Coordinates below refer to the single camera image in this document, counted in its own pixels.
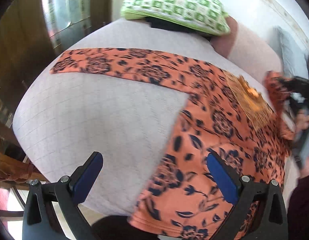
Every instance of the floral print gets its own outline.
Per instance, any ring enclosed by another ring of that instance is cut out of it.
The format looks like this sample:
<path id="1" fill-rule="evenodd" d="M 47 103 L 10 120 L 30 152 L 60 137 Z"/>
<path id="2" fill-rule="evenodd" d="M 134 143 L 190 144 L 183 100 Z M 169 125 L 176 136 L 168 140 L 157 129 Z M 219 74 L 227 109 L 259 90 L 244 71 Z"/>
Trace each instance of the floral print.
<path id="1" fill-rule="evenodd" d="M 149 49 L 130 49 L 129 55 L 137 58 L 144 58 L 147 54 L 150 54 L 151 50 Z"/>
<path id="2" fill-rule="evenodd" d="M 256 136 L 260 142 L 261 147 L 263 147 L 267 143 L 267 140 L 264 136 L 262 128 L 256 131 Z"/>
<path id="3" fill-rule="evenodd" d="M 233 135 L 232 122 L 228 120 L 221 111 L 215 110 L 212 114 L 212 120 L 213 130 L 215 130 L 216 133 L 231 138 Z"/>
<path id="4" fill-rule="evenodd" d="M 164 156 L 140 194 L 129 223 L 141 230 L 183 239 L 209 239 L 229 214 L 209 172 L 206 157 L 216 152 L 225 163 L 254 181 L 276 179 L 283 187 L 289 153 L 287 127 L 280 113 L 286 91 L 269 73 L 265 87 L 276 113 L 255 130 L 227 72 L 208 62 L 146 49 L 79 49 L 66 51 L 50 73 L 99 73 L 148 82 L 189 94 L 171 133 Z M 252 205 L 237 237 L 253 220 Z"/>
<path id="5" fill-rule="evenodd" d="M 221 156 L 228 166 L 231 166 L 239 175 L 242 174 L 243 158 L 239 156 L 237 150 L 230 150 L 228 153 L 224 152 Z"/>
<path id="6" fill-rule="evenodd" d="M 189 67 L 189 70 L 193 75 L 195 75 L 198 78 L 207 79 L 207 71 L 204 70 L 199 64 L 193 65 Z"/>
<path id="7" fill-rule="evenodd" d="M 104 57 L 90 58 L 85 69 L 86 73 L 105 74 L 111 70 L 109 60 Z"/>
<path id="8" fill-rule="evenodd" d="M 229 100 L 230 103 L 232 104 L 232 107 L 237 108 L 238 101 L 237 101 L 237 99 L 235 98 L 235 96 L 234 96 L 234 94 L 233 94 L 231 88 L 228 87 L 228 86 L 224 86 L 224 87 L 221 89 L 221 91 L 222 91 L 222 94 L 224 94 L 224 95 L 228 98 L 228 100 Z"/>
<path id="9" fill-rule="evenodd" d="M 154 196 L 160 196 L 167 188 L 180 187 L 183 181 L 183 174 L 177 168 L 176 158 L 168 154 L 165 155 L 152 176 L 151 181 L 152 183 L 148 191 Z"/>
<path id="10" fill-rule="evenodd" d="M 255 162 L 256 172 L 261 172 L 267 165 L 267 154 L 258 147 L 254 148 L 255 154 L 253 155 L 253 161 Z"/>
<path id="11" fill-rule="evenodd" d="M 184 226 L 181 232 L 181 237 L 187 240 L 200 240 L 208 236 L 208 230 L 197 229 L 196 226 Z"/>
<path id="12" fill-rule="evenodd" d="M 162 79 L 170 77 L 168 72 L 162 71 L 162 68 L 157 65 L 145 66 L 140 70 L 140 74 L 148 77 L 150 83 L 159 85 Z"/>
<path id="13" fill-rule="evenodd" d="M 75 62 L 71 57 L 66 57 L 63 60 L 60 60 L 54 65 L 51 69 L 53 73 L 58 73 L 62 70 L 64 70 L 66 67 L 72 66 Z"/>

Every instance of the dark clothing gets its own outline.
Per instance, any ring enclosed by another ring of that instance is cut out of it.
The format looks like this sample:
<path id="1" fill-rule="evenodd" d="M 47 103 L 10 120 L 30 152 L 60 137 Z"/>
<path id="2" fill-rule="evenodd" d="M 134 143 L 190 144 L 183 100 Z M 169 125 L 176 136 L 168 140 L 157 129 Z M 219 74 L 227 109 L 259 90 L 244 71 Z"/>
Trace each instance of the dark clothing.
<path id="1" fill-rule="evenodd" d="M 109 216 L 95 222 L 91 229 L 100 240 L 160 240 L 157 235 L 131 226 L 126 216 Z"/>
<path id="2" fill-rule="evenodd" d="M 289 240 L 309 239 L 309 176 L 299 179 L 288 208 Z"/>
<path id="3" fill-rule="evenodd" d="M 162 20 L 155 17 L 146 17 L 146 21 L 150 23 L 151 28 L 162 29 L 167 31 L 174 32 L 183 32 L 183 33 L 195 33 L 196 31 L 190 29 L 188 27 L 182 26 L 180 24 L 176 24 L 173 22 L 169 22 L 166 20 Z"/>
<path id="4" fill-rule="evenodd" d="M 287 217 L 289 240 L 309 240 L 309 176 L 299 179 Z M 158 240 L 157 235 L 131 226 L 126 216 L 105 217 L 93 224 L 92 230 L 101 240 Z"/>

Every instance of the wooden chair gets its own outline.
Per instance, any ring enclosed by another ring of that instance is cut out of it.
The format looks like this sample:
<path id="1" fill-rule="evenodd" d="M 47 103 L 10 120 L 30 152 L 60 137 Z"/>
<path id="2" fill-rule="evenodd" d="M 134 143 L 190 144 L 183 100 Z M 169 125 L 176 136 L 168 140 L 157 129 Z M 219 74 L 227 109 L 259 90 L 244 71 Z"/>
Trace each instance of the wooden chair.
<path id="1" fill-rule="evenodd" d="M 19 204 L 24 210 L 25 203 L 18 189 L 29 190 L 29 179 L 48 181 L 32 163 L 24 163 L 4 154 L 1 138 L 20 147 L 13 131 L 0 122 L 0 188 L 12 189 Z M 0 210 L 1 221 L 17 221 L 23 219 L 23 211 Z"/>

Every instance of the black clamp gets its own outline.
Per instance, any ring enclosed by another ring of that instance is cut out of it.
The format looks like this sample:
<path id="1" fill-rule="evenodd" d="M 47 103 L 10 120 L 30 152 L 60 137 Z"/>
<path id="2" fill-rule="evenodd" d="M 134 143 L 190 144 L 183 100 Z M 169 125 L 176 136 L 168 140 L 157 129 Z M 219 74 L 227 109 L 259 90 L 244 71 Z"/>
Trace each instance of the black clamp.
<path id="1" fill-rule="evenodd" d="M 102 154 L 93 152 L 71 176 L 62 176 L 58 182 L 44 185 L 33 180 L 24 211 L 22 239 L 68 240 L 52 205 L 58 202 L 76 239 L 97 240 L 78 204 L 86 200 L 102 166 Z"/>
<path id="2" fill-rule="evenodd" d="M 207 167 L 225 200 L 234 206 L 210 240 L 233 240 L 243 224 L 250 206 L 259 201 L 253 221 L 242 240 L 287 240 L 288 221 L 278 182 L 253 182 L 239 176 L 224 160 L 212 152 L 207 156 Z"/>

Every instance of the person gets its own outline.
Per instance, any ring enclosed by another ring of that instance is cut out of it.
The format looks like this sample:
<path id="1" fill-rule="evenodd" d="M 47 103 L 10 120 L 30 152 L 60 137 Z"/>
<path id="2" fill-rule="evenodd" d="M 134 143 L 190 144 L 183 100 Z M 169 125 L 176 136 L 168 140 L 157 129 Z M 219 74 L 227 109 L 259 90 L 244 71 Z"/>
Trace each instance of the person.
<path id="1" fill-rule="evenodd" d="M 309 127 L 309 115 L 301 110 L 296 117 L 296 133 Z M 300 170 L 298 185 L 291 194 L 288 207 L 289 240 L 309 239 L 309 156 Z"/>
<path id="2" fill-rule="evenodd" d="M 309 127 L 309 115 L 301 110 L 296 117 L 296 133 Z M 105 217 L 92 225 L 93 232 L 103 239 L 157 240 L 157 235 L 132 227 L 126 216 Z M 309 239 L 309 156 L 300 170 L 298 185 L 292 192 L 288 207 L 289 240 Z"/>

